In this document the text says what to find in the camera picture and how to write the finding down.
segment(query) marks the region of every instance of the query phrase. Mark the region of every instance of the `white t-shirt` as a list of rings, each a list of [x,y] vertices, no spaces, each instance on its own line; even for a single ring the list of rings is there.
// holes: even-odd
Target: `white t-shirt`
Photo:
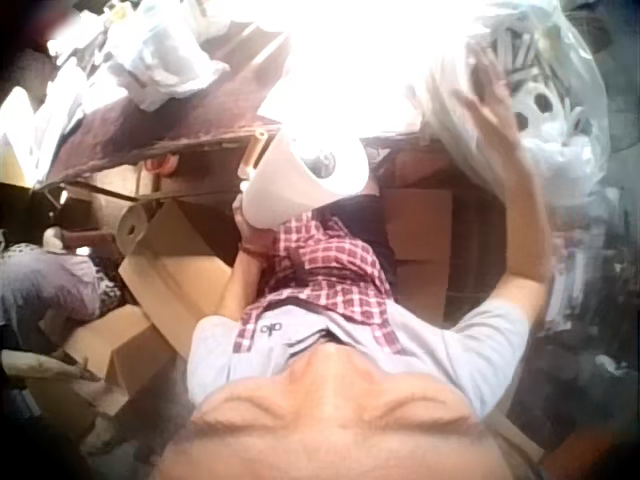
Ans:
[[[187,383],[197,405],[223,385],[281,373],[300,352],[332,333],[389,373],[427,373],[460,390],[482,418],[502,397],[522,357],[529,323],[517,307],[488,300],[451,330],[420,320],[389,301],[389,321],[402,354],[384,353],[366,325],[317,307],[287,305],[264,313],[248,353],[233,353],[240,324],[220,316],[201,320],[193,334]]]

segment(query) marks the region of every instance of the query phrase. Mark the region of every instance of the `cardboard tube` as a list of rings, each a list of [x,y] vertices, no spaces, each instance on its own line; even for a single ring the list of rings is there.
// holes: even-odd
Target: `cardboard tube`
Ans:
[[[244,156],[242,160],[240,160],[240,165],[238,166],[238,176],[243,180],[249,180],[251,178],[250,172],[253,170],[253,165],[256,163],[260,152],[262,152],[262,147],[267,141],[267,138],[269,138],[269,134],[262,129],[257,129],[253,133],[249,145],[244,152]]]

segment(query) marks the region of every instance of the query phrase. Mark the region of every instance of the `plaid cloth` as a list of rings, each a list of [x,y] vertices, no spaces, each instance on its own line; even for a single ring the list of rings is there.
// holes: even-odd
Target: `plaid cloth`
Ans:
[[[272,265],[265,271],[263,295],[245,310],[233,351],[251,350],[258,318],[284,300],[298,299],[371,327],[378,345],[399,353],[389,324],[391,290],[373,250],[349,234],[340,220],[317,211],[280,227]]]

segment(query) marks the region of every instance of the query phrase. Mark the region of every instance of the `cardboard roll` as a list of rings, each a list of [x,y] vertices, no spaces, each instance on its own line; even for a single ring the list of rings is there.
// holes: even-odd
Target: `cardboard roll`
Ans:
[[[116,243],[123,255],[129,255],[149,226],[150,208],[136,203],[125,210],[118,222]]]

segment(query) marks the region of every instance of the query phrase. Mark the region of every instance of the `logo on shirt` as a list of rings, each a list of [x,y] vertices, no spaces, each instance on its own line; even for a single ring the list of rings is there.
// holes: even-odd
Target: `logo on shirt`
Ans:
[[[260,333],[268,333],[269,336],[271,336],[273,332],[279,332],[280,330],[282,330],[282,324],[280,322],[260,327]]]

